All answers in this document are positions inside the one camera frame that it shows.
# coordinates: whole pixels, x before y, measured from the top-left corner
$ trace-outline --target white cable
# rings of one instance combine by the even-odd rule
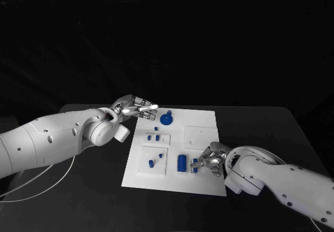
[[[23,185],[20,185],[17,188],[14,188],[13,190],[10,190],[10,191],[7,191],[4,194],[2,194],[0,195],[0,197],[3,197],[4,195],[7,195],[9,193],[12,193],[13,191],[16,191],[17,189],[20,189],[25,185],[27,185],[33,180],[36,180],[43,174],[45,174],[45,172],[50,169],[50,167],[52,167],[53,165],[50,165],[46,169],[45,169],[45,171],[33,178],[33,179],[30,179]]]
[[[277,158],[277,160],[281,162],[281,164],[287,164],[285,161],[284,161],[275,154],[272,154],[272,155],[274,155],[274,157]],[[314,225],[315,225],[318,231],[323,232],[321,229],[318,228],[315,222],[314,222],[314,219],[313,219],[313,218],[310,218],[310,219],[311,219],[311,222],[314,223]]]
[[[69,166],[69,168],[68,168],[68,171],[66,171],[66,173],[65,173],[65,175],[62,176],[62,178],[61,178],[61,180],[56,182],[56,184],[62,181],[62,179],[65,178],[65,176],[66,176],[66,174],[68,174],[68,172],[69,172],[69,170],[71,170],[71,168],[72,168],[72,164],[74,164],[74,161],[75,161],[75,156],[74,156],[74,160],[72,160],[72,163],[71,163],[71,166]],[[0,202],[20,202],[20,201],[25,201],[25,200],[27,200],[27,199],[30,199],[30,198],[33,198],[33,197],[38,197],[40,194],[43,194],[46,191],[49,191],[55,186],[56,186],[56,184],[48,189],[48,190],[45,190],[43,192],[40,192],[39,194],[36,194],[35,196],[32,196],[32,197],[29,197],[29,198],[25,198],[25,199],[20,199],[20,200],[16,200],[16,201],[0,201]]]

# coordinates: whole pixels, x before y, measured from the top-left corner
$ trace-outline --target blue block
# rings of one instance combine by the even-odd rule
[[[154,167],[153,160],[148,161],[150,168]]]
[[[179,155],[177,157],[177,171],[187,172],[187,157],[186,155]]]
[[[197,159],[193,159],[193,162],[197,162]],[[197,168],[193,168],[193,173],[197,173]]]

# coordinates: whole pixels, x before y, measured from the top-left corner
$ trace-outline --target blue object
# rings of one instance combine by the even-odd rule
[[[197,159],[193,159],[193,162],[197,162]],[[197,173],[197,168],[193,168],[193,173]]]
[[[148,165],[150,165],[150,168],[154,167],[154,164],[153,164],[153,160],[151,160],[151,159],[150,159],[150,161],[148,161]]]
[[[170,125],[171,124],[173,117],[171,117],[171,111],[170,110],[167,111],[166,115],[161,115],[160,122],[161,122],[163,125]]]
[[[179,155],[177,157],[177,171],[187,172],[187,157],[186,155]]]

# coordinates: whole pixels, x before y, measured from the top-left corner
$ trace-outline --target table surface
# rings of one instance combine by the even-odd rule
[[[110,105],[69,104],[61,113],[99,107]],[[262,147],[287,163],[328,175],[285,108],[161,107],[213,110],[222,143],[230,147]],[[124,143],[112,139],[107,145],[88,148],[75,157],[68,176],[45,194],[23,202],[2,203],[6,205],[0,212],[0,232],[317,231],[310,218],[279,203],[266,187],[259,196],[245,192],[238,195],[228,188],[228,197],[121,187],[135,123],[137,118],[124,122],[131,130]],[[4,200],[26,198],[50,187],[71,162],[72,159],[68,159],[55,164],[45,175]],[[16,186],[45,169],[23,171],[16,178]],[[333,231],[324,225],[320,228]]]

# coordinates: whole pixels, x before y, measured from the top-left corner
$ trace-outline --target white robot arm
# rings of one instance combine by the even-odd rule
[[[110,108],[40,117],[0,134],[0,178],[62,162],[114,137],[124,142],[130,131],[120,123],[131,116],[154,120],[156,109],[158,105],[127,95]]]
[[[334,179],[285,164],[269,151],[255,146],[230,149],[213,142],[192,167],[206,166],[215,176],[225,164],[225,185],[239,194],[259,195],[266,186],[279,202],[301,214],[334,228]]]

